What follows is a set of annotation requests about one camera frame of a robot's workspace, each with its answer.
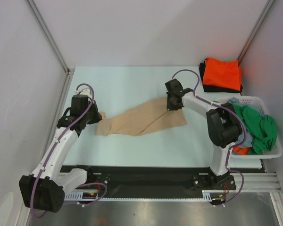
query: white table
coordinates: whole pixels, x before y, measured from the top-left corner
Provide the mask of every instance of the white table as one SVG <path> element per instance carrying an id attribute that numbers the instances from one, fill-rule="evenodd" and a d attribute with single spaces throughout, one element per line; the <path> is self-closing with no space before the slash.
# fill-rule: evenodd
<path id="1" fill-rule="evenodd" d="M 145 101 L 166 96 L 165 82 L 180 69 L 198 67 L 77 67 L 71 81 L 64 109 L 80 83 L 90 84 L 99 111 L 108 118 L 121 114 Z M 177 79 L 184 88 L 194 88 L 197 78 L 181 72 Z M 204 93 L 201 84 L 197 94 L 211 100 L 239 94 Z M 71 148 L 65 165 L 209 167 L 213 146 L 208 137 L 206 119 L 190 109 L 183 109 L 187 125 L 139 137 L 128 135 L 95 135 L 97 124 L 87 125 Z M 261 168 L 260 160 L 230 160 L 233 168 Z"/>

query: gray floor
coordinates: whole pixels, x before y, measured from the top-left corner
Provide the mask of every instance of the gray floor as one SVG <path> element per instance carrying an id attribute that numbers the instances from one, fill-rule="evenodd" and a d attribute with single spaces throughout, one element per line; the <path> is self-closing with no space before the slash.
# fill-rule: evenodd
<path id="1" fill-rule="evenodd" d="M 225 208 L 207 202 L 99 202 L 66 205 L 27 226 L 277 226 L 269 193 L 243 193 Z"/>

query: white wall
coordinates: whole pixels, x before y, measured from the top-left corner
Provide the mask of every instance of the white wall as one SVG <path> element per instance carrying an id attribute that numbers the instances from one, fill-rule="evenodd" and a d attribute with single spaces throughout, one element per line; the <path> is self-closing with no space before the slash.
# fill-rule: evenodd
<path id="1" fill-rule="evenodd" d="M 244 94 L 262 98 L 283 146 L 283 0 L 277 1 L 242 63 Z M 283 189 L 283 156 L 267 161 Z"/>
<path id="2" fill-rule="evenodd" d="M 64 78 L 25 1 L 0 0 L 0 202 L 14 194 L 7 225 L 23 202 L 19 179 L 43 153 Z"/>
<path id="3" fill-rule="evenodd" d="M 267 0 L 35 0 L 74 66 L 236 60 Z"/>

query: beige cloth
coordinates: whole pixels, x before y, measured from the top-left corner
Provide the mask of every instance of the beige cloth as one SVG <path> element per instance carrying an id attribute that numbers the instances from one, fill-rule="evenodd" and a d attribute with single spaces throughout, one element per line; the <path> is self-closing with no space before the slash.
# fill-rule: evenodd
<path id="1" fill-rule="evenodd" d="M 140 136 L 187 124 L 182 110 L 166 109 L 166 97 L 147 101 L 111 119 L 107 119 L 104 112 L 100 114 L 103 120 L 99 122 L 96 134 L 105 136 L 109 134 Z"/>

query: white plastic basket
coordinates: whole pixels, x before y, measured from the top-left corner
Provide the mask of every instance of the white plastic basket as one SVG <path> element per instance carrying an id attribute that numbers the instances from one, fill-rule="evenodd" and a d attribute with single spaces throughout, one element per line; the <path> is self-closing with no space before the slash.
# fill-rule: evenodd
<path id="1" fill-rule="evenodd" d="M 231 97 L 222 97 L 218 98 L 216 101 L 218 101 L 221 104 L 225 104 Z M 266 107 L 263 104 L 263 101 L 259 97 L 250 97 L 250 96 L 240 96 L 236 97 L 240 103 L 244 105 L 256 105 L 259 107 L 261 114 L 267 115 L 268 111 Z M 238 155 L 238 154 L 232 154 L 232 158 L 237 158 L 237 159 L 271 159 L 271 158 L 278 158 L 282 155 L 282 147 L 280 145 L 280 142 L 277 138 L 277 141 L 274 145 L 274 148 L 272 151 L 263 151 L 263 154 L 258 154 L 258 155 Z"/>

